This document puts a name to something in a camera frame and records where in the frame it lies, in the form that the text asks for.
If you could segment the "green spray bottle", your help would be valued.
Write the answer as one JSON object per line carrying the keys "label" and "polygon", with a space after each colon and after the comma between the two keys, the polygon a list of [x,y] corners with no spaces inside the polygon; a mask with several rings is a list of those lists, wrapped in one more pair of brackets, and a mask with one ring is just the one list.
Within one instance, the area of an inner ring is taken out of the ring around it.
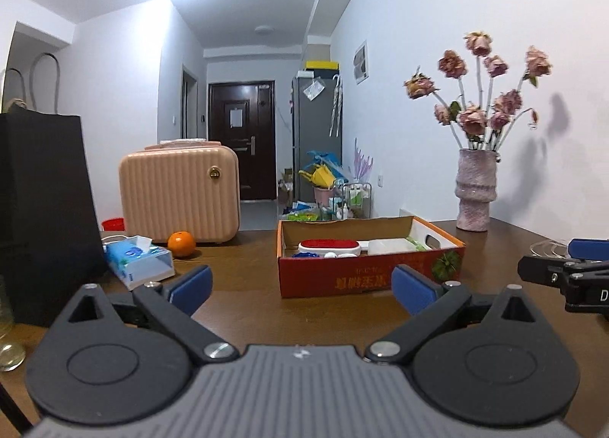
{"label": "green spray bottle", "polygon": [[407,237],[406,240],[411,244],[412,251],[428,251],[430,249],[426,244],[417,241],[412,237]]}

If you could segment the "white pill bottle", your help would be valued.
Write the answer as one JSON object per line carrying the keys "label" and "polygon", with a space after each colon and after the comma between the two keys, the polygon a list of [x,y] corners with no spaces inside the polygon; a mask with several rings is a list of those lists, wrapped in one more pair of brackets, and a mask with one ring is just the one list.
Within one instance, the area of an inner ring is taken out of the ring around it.
{"label": "white pill bottle", "polygon": [[386,256],[386,254],[409,253],[416,250],[416,245],[406,238],[375,239],[367,245],[369,256]]}

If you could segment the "blue gear-shaped lid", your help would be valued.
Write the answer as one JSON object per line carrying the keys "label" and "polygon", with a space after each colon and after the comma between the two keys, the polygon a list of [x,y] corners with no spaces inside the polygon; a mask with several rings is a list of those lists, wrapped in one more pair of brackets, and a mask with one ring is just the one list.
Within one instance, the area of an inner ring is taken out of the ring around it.
{"label": "blue gear-shaped lid", "polygon": [[318,252],[297,252],[294,253],[292,259],[320,259],[321,257],[325,257],[326,253],[318,253]]}

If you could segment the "blue tissue pack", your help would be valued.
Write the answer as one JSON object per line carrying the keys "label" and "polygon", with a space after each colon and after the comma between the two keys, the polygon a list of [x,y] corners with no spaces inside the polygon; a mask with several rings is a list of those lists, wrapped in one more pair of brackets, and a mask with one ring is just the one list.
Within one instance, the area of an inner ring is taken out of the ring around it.
{"label": "blue tissue pack", "polygon": [[174,277],[171,252],[142,236],[111,235],[102,239],[106,262],[119,280],[133,291],[151,281]]}

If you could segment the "orange fruit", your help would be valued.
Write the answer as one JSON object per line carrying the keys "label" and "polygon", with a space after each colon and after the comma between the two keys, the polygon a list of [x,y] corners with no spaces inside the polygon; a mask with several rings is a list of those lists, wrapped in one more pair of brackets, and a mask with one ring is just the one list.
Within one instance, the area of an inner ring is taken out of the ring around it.
{"label": "orange fruit", "polygon": [[187,231],[174,232],[167,240],[167,249],[178,259],[193,256],[196,247],[194,237]]}

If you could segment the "red cardboard box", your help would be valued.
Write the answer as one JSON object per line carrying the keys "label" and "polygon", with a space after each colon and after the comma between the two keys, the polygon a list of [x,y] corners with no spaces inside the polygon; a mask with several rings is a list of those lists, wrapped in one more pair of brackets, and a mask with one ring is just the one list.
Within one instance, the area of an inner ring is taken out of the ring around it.
{"label": "red cardboard box", "polygon": [[[430,247],[386,256],[361,252],[348,259],[292,259],[298,244],[308,239],[375,239],[412,237]],[[391,273],[407,265],[436,283],[457,279],[466,245],[434,224],[417,216],[348,219],[347,221],[278,224],[278,268],[281,296],[317,298],[366,291],[383,291],[391,286]]]}

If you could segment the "white ribbed cap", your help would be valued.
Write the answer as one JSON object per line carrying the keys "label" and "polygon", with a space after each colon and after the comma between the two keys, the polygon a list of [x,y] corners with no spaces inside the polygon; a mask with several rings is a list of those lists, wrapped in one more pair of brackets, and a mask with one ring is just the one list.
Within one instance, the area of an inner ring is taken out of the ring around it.
{"label": "white ribbed cap", "polygon": [[357,257],[358,254],[354,253],[354,252],[341,252],[341,253],[336,253],[336,252],[327,252],[324,255],[325,259],[348,259],[348,257]]}

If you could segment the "pink ribbed suitcase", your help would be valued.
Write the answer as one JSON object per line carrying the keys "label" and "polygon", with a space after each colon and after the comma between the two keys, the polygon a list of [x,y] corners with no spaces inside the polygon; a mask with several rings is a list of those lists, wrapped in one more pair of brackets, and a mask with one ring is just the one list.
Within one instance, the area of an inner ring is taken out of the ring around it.
{"label": "pink ribbed suitcase", "polygon": [[165,141],[119,164],[126,232],[165,243],[176,232],[197,243],[230,241],[241,225],[238,156],[216,141]]}

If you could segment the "pink textured vase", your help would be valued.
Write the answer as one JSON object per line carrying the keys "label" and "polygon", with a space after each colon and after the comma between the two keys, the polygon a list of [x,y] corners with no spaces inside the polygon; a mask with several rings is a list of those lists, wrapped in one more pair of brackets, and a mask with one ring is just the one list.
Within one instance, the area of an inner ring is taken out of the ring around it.
{"label": "pink textured vase", "polygon": [[496,153],[459,150],[455,196],[459,199],[456,227],[484,233],[490,221],[490,204],[496,200]]}

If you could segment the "red white lint brush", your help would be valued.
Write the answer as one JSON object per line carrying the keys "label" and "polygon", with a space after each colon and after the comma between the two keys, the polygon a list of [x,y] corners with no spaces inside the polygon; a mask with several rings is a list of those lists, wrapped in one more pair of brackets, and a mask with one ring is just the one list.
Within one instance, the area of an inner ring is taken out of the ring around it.
{"label": "red white lint brush", "polygon": [[350,239],[308,239],[298,244],[299,253],[317,254],[317,256],[359,256],[361,252],[367,251],[370,242],[355,241]]}

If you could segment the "black paper bag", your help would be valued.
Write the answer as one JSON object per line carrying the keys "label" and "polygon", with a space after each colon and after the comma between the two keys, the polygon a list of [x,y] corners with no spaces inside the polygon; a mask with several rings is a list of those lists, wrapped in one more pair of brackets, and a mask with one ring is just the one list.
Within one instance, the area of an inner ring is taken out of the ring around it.
{"label": "black paper bag", "polygon": [[81,119],[1,113],[1,277],[18,323],[47,328],[106,270]]}

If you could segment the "yellow watering can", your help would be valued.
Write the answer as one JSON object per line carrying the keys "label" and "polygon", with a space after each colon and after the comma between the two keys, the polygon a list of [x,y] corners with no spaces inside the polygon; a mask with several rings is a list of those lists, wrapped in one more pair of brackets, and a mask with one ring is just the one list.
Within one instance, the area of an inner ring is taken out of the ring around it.
{"label": "yellow watering can", "polygon": [[312,173],[299,170],[298,174],[313,187],[319,187],[319,189],[331,189],[335,185],[335,175],[326,165],[316,165]]}

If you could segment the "dried pink flowers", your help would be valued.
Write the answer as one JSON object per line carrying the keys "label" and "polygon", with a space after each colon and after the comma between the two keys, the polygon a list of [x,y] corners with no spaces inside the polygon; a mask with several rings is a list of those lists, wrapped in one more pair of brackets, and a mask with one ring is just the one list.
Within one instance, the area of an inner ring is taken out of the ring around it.
{"label": "dried pink flowers", "polygon": [[508,74],[510,66],[493,51],[493,37],[483,30],[474,30],[464,35],[464,48],[472,56],[472,67],[453,49],[445,50],[437,62],[438,72],[456,82],[455,97],[440,93],[435,80],[420,69],[403,82],[403,88],[412,101],[435,100],[435,121],[450,129],[458,148],[496,154],[519,120],[528,117],[528,127],[538,127],[539,113],[525,106],[522,90],[527,84],[537,88],[541,78],[553,73],[553,65],[546,52],[528,46],[516,85],[497,91],[496,79]]}

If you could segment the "dark brown door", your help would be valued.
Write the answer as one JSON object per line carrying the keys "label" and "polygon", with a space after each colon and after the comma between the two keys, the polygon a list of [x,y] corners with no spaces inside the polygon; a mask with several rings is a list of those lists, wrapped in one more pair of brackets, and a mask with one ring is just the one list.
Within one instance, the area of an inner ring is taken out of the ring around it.
{"label": "dark brown door", "polygon": [[241,199],[277,199],[274,83],[212,83],[207,112],[209,138],[232,149],[238,157]]}

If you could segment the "yellow box on fridge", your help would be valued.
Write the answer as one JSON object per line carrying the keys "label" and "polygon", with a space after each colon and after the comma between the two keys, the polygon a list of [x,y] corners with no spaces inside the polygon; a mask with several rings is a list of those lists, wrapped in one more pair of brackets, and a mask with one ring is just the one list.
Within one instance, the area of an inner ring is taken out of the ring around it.
{"label": "yellow box on fridge", "polygon": [[306,61],[304,67],[308,71],[314,70],[329,70],[339,71],[340,64],[337,61]]}

